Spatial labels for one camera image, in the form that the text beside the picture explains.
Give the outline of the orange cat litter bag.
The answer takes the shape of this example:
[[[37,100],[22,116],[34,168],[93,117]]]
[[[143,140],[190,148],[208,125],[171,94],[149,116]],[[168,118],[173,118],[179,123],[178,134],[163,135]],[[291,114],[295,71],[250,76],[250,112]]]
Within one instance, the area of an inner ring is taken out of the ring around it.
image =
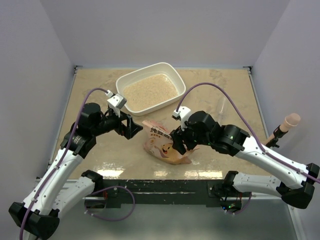
[[[143,130],[146,132],[146,140],[143,149],[155,158],[171,165],[190,164],[192,160],[189,156],[197,150],[188,150],[180,154],[173,149],[173,140],[169,131],[160,123],[144,120]]]

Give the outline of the white litter box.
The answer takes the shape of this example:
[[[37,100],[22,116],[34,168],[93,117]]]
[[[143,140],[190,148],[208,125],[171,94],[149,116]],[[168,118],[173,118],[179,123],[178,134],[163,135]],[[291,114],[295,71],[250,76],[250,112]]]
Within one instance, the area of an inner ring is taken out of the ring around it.
[[[117,79],[117,92],[126,100],[125,108],[143,116],[176,101],[186,92],[186,84],[177,70],[166,62],[155,63]]]

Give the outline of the beige litter scoop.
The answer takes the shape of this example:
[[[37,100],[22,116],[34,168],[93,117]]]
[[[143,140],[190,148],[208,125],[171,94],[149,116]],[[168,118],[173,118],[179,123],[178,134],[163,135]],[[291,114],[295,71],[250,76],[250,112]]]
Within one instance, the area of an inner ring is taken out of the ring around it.
[[[278,127],[276,127],[273,133],[268,137],[264,145],[268,148],[278,148],[279,146],[277,145],[277,143],[279,139],[287,134],[290,129],[296,127],[300,121],[301,117],[297,113],[291,113],[287,115],[284,118],[283,122]]]

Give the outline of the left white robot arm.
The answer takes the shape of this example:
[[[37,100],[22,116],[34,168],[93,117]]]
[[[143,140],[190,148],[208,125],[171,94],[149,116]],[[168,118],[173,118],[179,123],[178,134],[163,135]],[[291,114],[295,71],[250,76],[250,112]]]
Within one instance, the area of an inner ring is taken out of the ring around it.
[[[118,108],[108,108],[103,113],[97,103],[83,104],[43,178],[23,202],[13,202],[8,210],[20,227],[19,239],[49,239],[61,218],[82,198],[103,192],[103,177],[92,170],[83,172],[72,186],[63,190],[71,173],[96,145],[98,136],[114,131],[130,140],[142,130],[131,115]]]

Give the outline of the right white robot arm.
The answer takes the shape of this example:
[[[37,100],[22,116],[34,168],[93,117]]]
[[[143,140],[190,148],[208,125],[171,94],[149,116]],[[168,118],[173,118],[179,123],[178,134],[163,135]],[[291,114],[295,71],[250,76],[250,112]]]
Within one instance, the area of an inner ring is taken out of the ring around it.
[[[172,147],[180,154],[198,145],[209,146],[265,170],[270,175],[249,175],[229,171],[223,182],[223,192],[230,197],[237,193],[261,193],[281,198],[286,204],[306,209],[315,192],[320,172],[316,164],[302,164],[260,144],[245,130],[232,125],[219,125],[204,111],[192,113],[187,107],[174,110],[172,118],[180,126],[170,133]]]

